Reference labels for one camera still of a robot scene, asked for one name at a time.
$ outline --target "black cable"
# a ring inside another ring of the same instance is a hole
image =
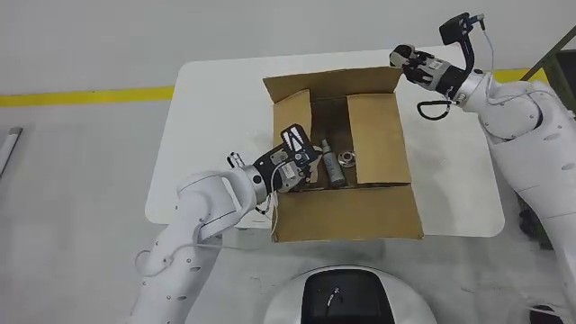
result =
[[[433,100],[430,102],[420,102],[416,105],[416,109],[418,110],[418,114],[420,114],[420,116],[424,119],[427,119],[429,121],[439,121],[440,119],[444,119],[448,113],[450,113],[450,105],[452,104],[451,101],[449,100]],[[435,117],[431,117],[431,116],[427,116],[424,114],[424,112],[422,112],[422,107],[423,106],[434,106],[434,105],[445,105],[446,106],[446,111],[443,112],[442,114],[435,116]]]

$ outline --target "yellow floor stripe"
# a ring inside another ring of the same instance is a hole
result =
[[[527,72],[528,69],[497,70],[496,74],[494,74],[494,79],[501,83],[517,82]],[[548,84],[548,78],[543,69],[538,70],[528,81],[532,82],[535,80],[540,80]]]
[[[527,71],[528,69],[499,70],[496,72],[496,80],[501,83],[518,81]],[[543,70],[538,71],[531,80],[548,83]],[[173,92],[173,86],[157,86],[89,92],[0,95],[0,107],[156,102],[171,100]]]

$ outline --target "nut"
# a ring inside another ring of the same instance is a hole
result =
[[[343,151],[338,154],[338,163],[342,167],[353,167],[356,165],[356,153],[352,150]]]

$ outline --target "table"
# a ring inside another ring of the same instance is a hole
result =
[[[457,46],[422,48],[463,67]],[[146,216],[169,223],[176,186],[189,174],[226,170],[226,156],[240,153],[252,163],[272,147],[272,101],[262,78],[340,68],[386,66],[390,50],[198,61],[178,74]],[[490,152],[475,114],[453,108],[441,121],[426,121],[416,104],[439,94],[404,76],[396,89],[412,187],[425,235],[492,237],[504,227]],[[430,108],[430,115],[435,115]],[[270,228],[253,211],[239,228]]]

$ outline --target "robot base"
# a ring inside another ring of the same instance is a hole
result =
[[[286,283],[270,301],[265,324],[437,324],[407,284],[377,269],[327,266]]]

